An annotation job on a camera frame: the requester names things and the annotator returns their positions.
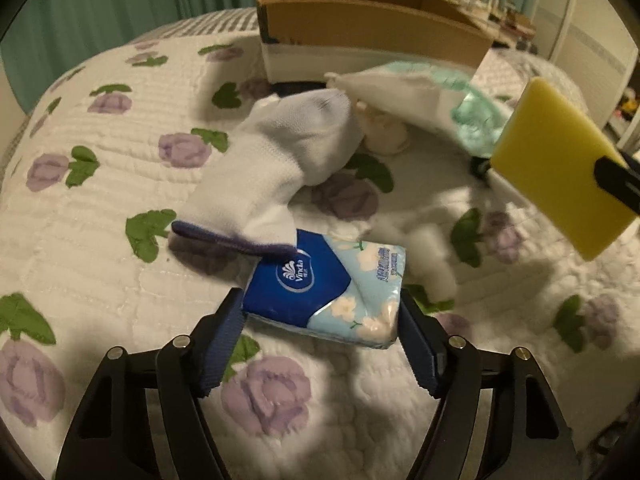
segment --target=white furniture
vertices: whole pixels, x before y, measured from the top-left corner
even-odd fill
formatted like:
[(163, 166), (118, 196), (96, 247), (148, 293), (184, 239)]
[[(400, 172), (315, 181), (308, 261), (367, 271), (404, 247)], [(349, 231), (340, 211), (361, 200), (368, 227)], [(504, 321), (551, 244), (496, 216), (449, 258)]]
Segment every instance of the white furniture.
[[(608, 0), (539, 0), (533, 19), (541, 56), (580, 87), (591, 118), (604, 128), (636, 67), (638, 48)], [(615, 121), (614, 131), (622, 124)], [(619, 148), (632, 139), (625, 129)]]

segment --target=white quilt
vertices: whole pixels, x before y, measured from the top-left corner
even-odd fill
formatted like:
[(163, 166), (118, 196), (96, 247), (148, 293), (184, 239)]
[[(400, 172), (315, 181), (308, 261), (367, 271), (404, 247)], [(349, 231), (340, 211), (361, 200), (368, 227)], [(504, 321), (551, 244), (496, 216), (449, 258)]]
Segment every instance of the white quilt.
[[(246, 279), (251, 261), (162, 234), (201, 167), (224, 156), (233, 127), (268, 91), (255, 32), (128, 45), (83, 67), (36, 108), (0, 202), (0, 416), (47, 480), (104, 353), (159, 348), (189, 333)], [(401, 155), (376, 158), (372, 179), (344, 170), (303, 189), (293, 205), (298, 226), (356, 239), (382, 215), (434, 222), (449, 240), (462, 218), (481, 241), (452, 248), (458, 296), (437, 316), (478, 348), (528, 347), (576, 446), (585, 446), (640, 386), (635, 231), (586, 264), (535, 210), (502, 212), (455, 147), (416, 130), (412, 137)], [(436, 402), (415, 384), (398, 343), (357, 348), (257, 322), (244, 333), (254, 351), (203, 402), (233, 478), (405, 478)], [(264, 434), (278, 433), (269, 423), (241, 426), (222, 402), (225, 388), (274, 356), (294, 361), (288, 373), (310, 385), (300, 397), (308, 416), (284, 436)], [(481, 447), (478, 438), (472, 456)]]

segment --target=floral print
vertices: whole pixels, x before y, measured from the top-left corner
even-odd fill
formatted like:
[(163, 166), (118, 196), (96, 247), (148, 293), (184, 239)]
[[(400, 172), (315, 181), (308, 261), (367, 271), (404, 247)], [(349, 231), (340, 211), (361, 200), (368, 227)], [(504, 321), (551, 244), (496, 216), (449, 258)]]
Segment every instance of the floral print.
[(158, 140), (158, 152), (174, 168), (201, 168), (211, 155), (211, 146), (198, 135), (167, 134)]
[(487, 249), (498, 260), (504, 264), (513, 264), (518, 261), (524, 238), (507, 213), (502, 211), (489, 213), (484, 219), (482, 234)]
[(73, 70), (73, 72), (71, 74), (63, 75), (60, 79), (58, 79), (55, 83), (53, 83), (53, 85), (51, 85), (51, 87), (49, 88), (49, 92), (53, 92), (53, 91), (57, 90), (64, 83), (66, 83), (70, 79), (74, 78), (77, 74), (81, 73), (82, 70), (84, 70), (84, 66), (79, 66), (78, 68)]
[(382, 312), (377, 317), (363, 317), (356, 333), (365, 341), (388, 344), (393, 341), (398, 316), (398, 300), (387, 301), (382, 305)]
[(89, 106), (88, 111), (96, 114), (122, 115), (131, 110), (131, 99), (122, 92), (108, 92), (99, 95)]
[(222, 407), (250, 435), (283, 436), (308, 423), (311, 382), (284, 356), (251, 362), (222, 386)]
[(378, 250), (381, 246), (372, 242), (363, 242), (358, 253), (358, 263), (360, 264), (360, 270), (369, 272), (378, 268)]
[(588, 339), (601, 350), (611, 346), (618, 333), (620, 308), (609, 294), (601, 294), (582, 307)]
[(262, 99), (271, 95), (271, 83), (263, 77), (252, 77), (241, 83), (238, 87), (238, 93), (244, 99)]
[(311, 201), (340, 220), (368, 220), (378, 210), (378, 194), (365, 180), (340, 172), (311, 191)]
[(207, 54), (207, 61), (231, 61), (232, 59), (242, 56), (242, 54), (244, 54), (244, 50), (241, 47), (230, 46), (209, 52)]
[(44, 114), (38, 121), (33, 125), (33, 128), (29, 132), (29, 137), (32, 138), (40, 129), (44, 126), (44, 123), (47, 122), (47, 118), (49, 114)]
[(136, 54), (135, 56), (130, 57), (129, 59), (127, 59), (126, 62), (129, 64), (139, 63), (141, 61), (146, 61), (150, 57), (155, 57), (157, 55), (158, 53), (155, 51), (141, 52), (140, 54)]
[(334, 317), (341, 317), (345, 321), (353, 321), (356, 310), (356, 299), (353, 296), (340, 296), (331, 302), (329, 307)]
[(142, 43), (136, 43), (134, 47), (136, 50), (147, 50), (158, 44), (157, 41), (143, 41)]
[(461, 335), (466, 340), (471, 340), (471, 323), (464, 317), (450, 312), (440, 312), (435, 314), (434, 317), (448, 335)]
[(60, 182), (69, 168), (69, 159), (65, 155), (44, 153), (33, 161), (27, 172), (27, 187), (38, 192)]
[(65, 401), (65, 383), (53, 362), (33, 344), (8, 339), (0, 351), (0, 399), (25, 426), (50, 422)]

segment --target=wall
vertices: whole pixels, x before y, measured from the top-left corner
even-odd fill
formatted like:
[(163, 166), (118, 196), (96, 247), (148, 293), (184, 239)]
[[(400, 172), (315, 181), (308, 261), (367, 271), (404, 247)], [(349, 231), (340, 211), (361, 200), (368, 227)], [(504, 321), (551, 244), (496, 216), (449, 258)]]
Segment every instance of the wall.
[(0, 157), (24, 118), (24, 112), (15, 100), (0, 59)]

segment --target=purple flower pattern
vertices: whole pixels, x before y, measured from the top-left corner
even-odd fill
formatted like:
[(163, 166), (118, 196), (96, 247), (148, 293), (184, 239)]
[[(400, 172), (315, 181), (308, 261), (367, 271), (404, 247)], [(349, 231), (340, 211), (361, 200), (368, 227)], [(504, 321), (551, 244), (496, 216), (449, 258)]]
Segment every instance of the purple flower pattern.
[(141, 52), (140, 54), (130, 57), (126, 62), (129, 64), (140, 63), (141, 61), (146, 61), (148, 58), (155, 57), (157, 55), (158, 53), (154, 50), (151, 52)]
[(34, 345), (9, 339), (0, 350), (0, 399), (25, 426), (50, 422), (65, 402), (65, 383), (53, 362)]
[(341, 220), (368, 220), (378, 210), (378, 194), (349, 173), (335, 173), (311, 191), (311, 201), (325, 214)]
[(211, 146), (201, 136), (166, 134), (158, 140), (158, 153), (174, 168), (201, 168), (211, 155)]
[(38, 192), (60, 182), (69, 169), (69, 159), (64, 155), (44, 153), (33, 161), (27, 172), (27, 187)]
[(96, 114), (122, 115), (131, 109), (131, 105), (131, 99), (122, 92), (108, 92), (98, 95), (87, 111)]
[(250, 435), (283, 436), (308, 423), (311, 383), (284, 356), (250, 363), (222, 387), (222, 407)]
[(244, 54), (244, 50), (241, 47), (230, 46), (209, 52), (207, 54), (207, 61), (231, 61), (236, 57), (242, 56), (242, 54)]
[(466, 318), (450, 312), (440, 312), (434, 317), (448, 335), (461, 335), (466, 340), (471, 340), (471, 323), (469, 323)]
[(489, 213), (482, 228), (484, 243), (490, 253), (504, 264), (518, 261), (520, 247), (524, 238), (511, 221), (511, 217), (502, 211)]
[(238, 93), (244, 99), (262, 99), (271, 95), (271, 83), (263, 77), (252, 77), (247, 79), (238, 87)]
[(143, 41), (142, 43), (136, 43), (134, 46), (136, 47), (136, 50), (147, 50), (148, 48), (152, 48), (157, 44), (157, 41)]
[(620, 308), (609, 294), (601, 294), (582, 307), (584, 326), (589, 340), (601, 350), (611, 346), (618, 333)]

